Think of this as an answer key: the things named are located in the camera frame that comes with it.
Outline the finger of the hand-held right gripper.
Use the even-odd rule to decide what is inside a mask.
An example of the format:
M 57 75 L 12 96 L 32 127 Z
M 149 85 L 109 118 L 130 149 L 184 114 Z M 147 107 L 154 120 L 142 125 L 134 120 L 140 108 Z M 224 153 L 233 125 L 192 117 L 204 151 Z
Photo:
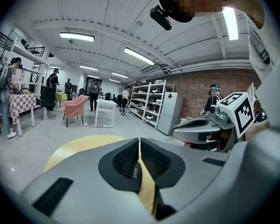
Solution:
M 173 129 L 173 137 L 179 141 L 206 144 L 207 136 L 210 133 L 218 133 L 221 128 L 218 125 L 206 124 L 201 126 L 183 126 Z
M 195 119 L 187 119 L 181 122 L 178 126 L 218 126 L 214 121 L 209 118 L 195 118 Z

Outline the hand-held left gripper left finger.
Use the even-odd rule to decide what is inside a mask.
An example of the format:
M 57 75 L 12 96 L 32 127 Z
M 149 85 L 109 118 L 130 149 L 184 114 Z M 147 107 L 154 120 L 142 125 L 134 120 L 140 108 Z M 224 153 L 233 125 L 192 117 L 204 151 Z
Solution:
M 35 178 L 21 196 L 57 224 L 152 224 L 139 199 L 139 140 L 78 152 Z

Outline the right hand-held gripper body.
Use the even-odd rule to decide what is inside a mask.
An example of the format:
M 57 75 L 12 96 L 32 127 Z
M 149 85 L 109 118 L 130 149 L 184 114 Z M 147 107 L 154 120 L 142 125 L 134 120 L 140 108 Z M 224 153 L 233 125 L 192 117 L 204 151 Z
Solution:
M 208 117 L 222 130 L 233 128 L 237 140 L 255 120 L 254 109 L 247 92 L 234 92 L 212 105 Z

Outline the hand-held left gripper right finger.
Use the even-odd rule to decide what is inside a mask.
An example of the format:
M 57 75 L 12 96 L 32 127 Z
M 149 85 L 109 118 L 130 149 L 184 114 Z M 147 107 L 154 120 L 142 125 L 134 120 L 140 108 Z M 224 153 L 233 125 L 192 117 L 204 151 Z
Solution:
M 257 223 L 280 193 L 280 127 L 226 154 L 145 138 L 140 147 L 162 223 Z

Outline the table with checkered cloth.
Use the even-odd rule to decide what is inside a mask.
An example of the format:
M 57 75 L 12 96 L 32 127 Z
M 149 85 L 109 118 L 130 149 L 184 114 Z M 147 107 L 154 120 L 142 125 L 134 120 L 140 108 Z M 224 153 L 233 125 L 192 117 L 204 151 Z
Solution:
M 20 114 L 30 111 L 32 127 L 35 127 L 34 109 L 36 108 L 36 98 L 33 94 L 11 94 L 9 96 L 9 115 L 13 124 L 17 127 L 17 132 L 22 136 Z

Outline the ceiling tube light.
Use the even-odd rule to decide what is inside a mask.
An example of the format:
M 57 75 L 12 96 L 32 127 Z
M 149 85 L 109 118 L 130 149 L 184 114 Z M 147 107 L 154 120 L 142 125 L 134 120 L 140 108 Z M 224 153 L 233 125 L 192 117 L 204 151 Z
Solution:
M 132 56 L 134 56 L 134 57 L 136 57 L 136 58 L 138 58 L 138 59 L 140 59 L 142 61 L 144 61 L 145 63 L 147 63 L 149 65 L 155 65 L 155 62 L 153 60 L 148 59 L 147 57 L 145 57 L 145 56 L 135 52 L 132 49 L 125 48 L 124 52 L 127 53 L 127 54 L 130 54 L 130 55 L 132 55 Z
M 74 40 L 82 40 L 82 41 L 88 41 L 88 42 L 94 42 L 95 37 L 92 35 L 84 35 L 79 33 L 67 33 L 67 32 L 61 32 L 60 33 L 61 38 L 66 39 L 74 39 Z
M 227 26 L 228 37 L 230 41 L 234 41 L 238 39 L 238 25 L 237 19 L 235 15 L 235 11 L 233 8 L 224 7 L 223 16 L 225 19 L 225 23 Z

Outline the person's light shirt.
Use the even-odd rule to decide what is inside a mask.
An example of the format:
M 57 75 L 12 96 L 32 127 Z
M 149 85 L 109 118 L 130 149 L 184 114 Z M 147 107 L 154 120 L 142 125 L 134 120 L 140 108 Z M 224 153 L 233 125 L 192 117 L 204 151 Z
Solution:
M 256 95 L 270 125 L 280 126 L 280 26 L 268 7 L 264 15 L 262 28 L 247 18 L 250 63 L 261 80 Z

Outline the white rectangular table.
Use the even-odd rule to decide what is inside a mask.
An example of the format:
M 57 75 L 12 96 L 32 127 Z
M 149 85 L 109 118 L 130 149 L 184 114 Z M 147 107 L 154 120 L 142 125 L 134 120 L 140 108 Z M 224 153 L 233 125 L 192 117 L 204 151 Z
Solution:
M 117 104 L 114 101 L 98 99 L 97 108 L 95 111 L 95 125 L 94 126 L 97 127 L 97 124 L 98 124 L 98 113 L 106 112 L 106 113 L 112 113 L 111 128 L 113 128 L 116 106 L 117 106 Z

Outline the person's right forearm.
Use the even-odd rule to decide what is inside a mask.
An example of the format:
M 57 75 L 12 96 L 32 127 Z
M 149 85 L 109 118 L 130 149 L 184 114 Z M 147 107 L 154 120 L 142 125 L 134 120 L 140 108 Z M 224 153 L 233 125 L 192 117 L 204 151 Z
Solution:
M 253 123 L 245 132 L 245 141 L 252 140 L 258 133 L 270 128 L 269 120 Z

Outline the round wooden table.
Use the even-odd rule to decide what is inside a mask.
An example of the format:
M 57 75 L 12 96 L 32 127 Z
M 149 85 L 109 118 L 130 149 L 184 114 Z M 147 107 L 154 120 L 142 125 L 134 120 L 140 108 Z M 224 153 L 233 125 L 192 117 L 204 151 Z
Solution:
M 64 159 L 72 156 L 78 152 L 82 152 L 89 149 L 109 145 L 117 141 L 123 141 L 126 138 L 116 135 L 91 135 L 84 136 L 82 138 L 74 139 L 67 142 L 58 148 L 49 158 L 44 171 L 48 171 L 55 165 L 63 161 Z M 155 196 L 155 183 L 145 167 L 143 160 L 138 159 L 142 168 L 142 182 L 140 192 L 138 194 L 139 199 L 146 207 L 148 212 L 155 217 L 156 211 L 154 210 L 154 196 Z

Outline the small yellow table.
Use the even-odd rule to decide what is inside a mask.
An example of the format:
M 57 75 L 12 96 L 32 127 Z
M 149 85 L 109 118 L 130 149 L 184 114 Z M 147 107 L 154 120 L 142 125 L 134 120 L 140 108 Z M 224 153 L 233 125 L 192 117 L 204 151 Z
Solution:
M 56 93 L 56 104 L 55 106 L 57 106 L 57 103 L 59 102 L 59 106 L 61 107 L 61 103 L 63 101 L 66 101 L 68 98 L 67 98 L 67 95 L 65 93 Z

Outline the white metal shelving unit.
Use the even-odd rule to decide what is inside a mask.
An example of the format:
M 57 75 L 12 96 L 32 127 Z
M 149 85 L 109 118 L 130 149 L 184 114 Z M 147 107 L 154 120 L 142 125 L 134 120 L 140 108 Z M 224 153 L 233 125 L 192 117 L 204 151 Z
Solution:
M 17 38 L 11 41 L 0 35 L 0 66 L 10 64 L 12 58 L 16 57 L 21 59 L 22 68 L 16 70 L 15 83 L 39 97 L 41 87 L 45 85 L 49 64 L 27 51 Z
M 166 80 L 134 86 L 129 103 L 130 112 L 141 118 L 142 122 L 158 127 L 161 110 L 167 91 L 174 91 L 175 86 Z

